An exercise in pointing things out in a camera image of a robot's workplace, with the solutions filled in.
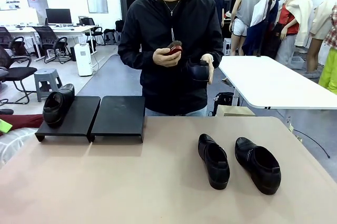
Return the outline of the person's left hand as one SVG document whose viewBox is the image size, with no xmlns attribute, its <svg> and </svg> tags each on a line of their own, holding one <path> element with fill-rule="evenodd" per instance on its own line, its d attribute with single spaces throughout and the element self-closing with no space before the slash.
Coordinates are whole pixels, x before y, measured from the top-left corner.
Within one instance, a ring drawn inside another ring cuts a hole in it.
<svg viewBox="0 0 337 224">
<path fill-rule="evenodd" d="M 209 65 L 209 80 L 208 84 L 210 85 L 213 82 L 214 66 L 213 66 L 213 56 L 211 54 L 204 54 L 201 57 L 201 60 L 206 61 Z"/>
</svg>

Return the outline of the person's right hand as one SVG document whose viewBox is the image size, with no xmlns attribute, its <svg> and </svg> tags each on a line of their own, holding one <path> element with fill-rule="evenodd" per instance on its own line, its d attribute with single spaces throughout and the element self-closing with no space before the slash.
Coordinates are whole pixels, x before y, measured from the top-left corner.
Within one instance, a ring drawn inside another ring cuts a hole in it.
<svg viewBox="0 0 337 224">
<path fill-rule="evenodd" d="M 164 67 L 176 66 L 181 59 L 181 52 L 178 51 L 172 55 L 167 55 L 171 50 L 169 48 L 158 48 L 153 53 L 153 62 L 156 65 Z"/>
</svg>

